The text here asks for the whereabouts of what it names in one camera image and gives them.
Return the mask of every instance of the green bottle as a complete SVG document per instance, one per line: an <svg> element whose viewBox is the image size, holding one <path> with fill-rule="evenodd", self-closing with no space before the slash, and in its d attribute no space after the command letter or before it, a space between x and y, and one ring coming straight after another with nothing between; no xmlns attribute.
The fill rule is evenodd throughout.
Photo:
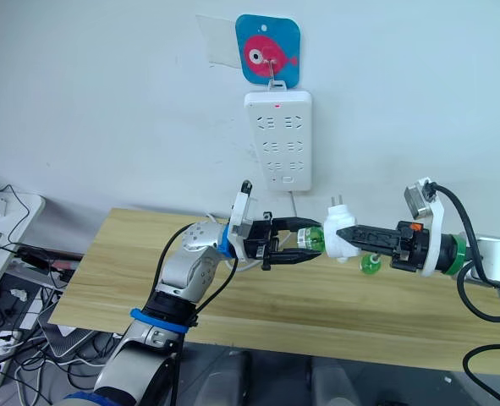
<svg viewBox="0 0 500 406"><path fill-rule="evenodd" d="M323 229L321 227L301 228L297 232L297 244L299 248L323 252L325 250Z"/></svg>

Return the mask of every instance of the pink fish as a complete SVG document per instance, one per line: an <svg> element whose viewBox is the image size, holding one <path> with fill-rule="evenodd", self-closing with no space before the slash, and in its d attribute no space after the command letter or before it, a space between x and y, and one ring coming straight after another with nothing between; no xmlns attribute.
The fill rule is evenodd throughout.
<svg viewBox="0 0 500 406"><path fill-rule="evenodd" d="M268 36L251 36L244 45L244 57L248 68L259 76L270 77L268 61L272 61L272 72L277 74L287 63L296 65L297 57L287 58L282 48Z"/></svg>

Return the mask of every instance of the green ring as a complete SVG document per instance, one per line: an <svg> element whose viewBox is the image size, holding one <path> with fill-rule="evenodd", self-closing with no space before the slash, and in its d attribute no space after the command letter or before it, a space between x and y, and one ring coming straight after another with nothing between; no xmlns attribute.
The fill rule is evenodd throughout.
<svg viewBox="0 0 500 406"><path fill-rule="evenodd" d="M456 258L454 258L454 262L451 264L449 269L444 272L445 275L449 276L452 276L460 271L466 257L466 240L459 235L453 235L453 238L454 241L456 241Z"/></svg>

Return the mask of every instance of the white desk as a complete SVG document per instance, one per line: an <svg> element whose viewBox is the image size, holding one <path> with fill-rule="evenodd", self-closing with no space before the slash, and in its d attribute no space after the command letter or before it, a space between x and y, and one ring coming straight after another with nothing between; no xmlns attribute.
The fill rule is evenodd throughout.
<svg viewBox="0 0 500 406"><path fill-rule="evenodd" d="M24 237L26 229L30 226L31 222L41 213L45 201L39 195L30 195L26 193L17 192L17 196L22 200L22 202L30 210L28 217L13 231L11 234L11 241L21 242ZM26 214L26 209L19 203L14 197L11 191L0 192L0 197L7 201L7 206L5 210L5 216L0 218L0 233L2 237L0 238L0 246L8 244L8 234L14 228L14 226L22 219ZM17 250L18 246L9 245L7 247L10 250ZM0 278L5 272L5 268L13 254L6 250L0 250Z"/></svg>

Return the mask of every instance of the power strip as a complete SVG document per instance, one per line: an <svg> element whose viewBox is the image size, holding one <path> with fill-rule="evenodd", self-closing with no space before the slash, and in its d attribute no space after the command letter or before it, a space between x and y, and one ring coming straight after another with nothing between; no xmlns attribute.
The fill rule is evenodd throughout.
<svg viewBox="0 0 500 406"><path fill-rule="evenodd" d="M19 342L21 336L22 333L17 331L12 332L3 330L0 332L0 359L7 358L9 355L14 353L18 349L18 347L15 347L14 345ZM11 362L10 360L2 362L0 364L1 367L0 371L3 373L7 373L7 369L9 367L10 362ZM0 386L2 385L4 377L5 376L0 374Z"/></svg>
<svg viewBox="0 0 500 406"><path fill-rule="evenodd" d="M311 94L281 90L248 93L257 155L269 190L311 189Z"/></svg>

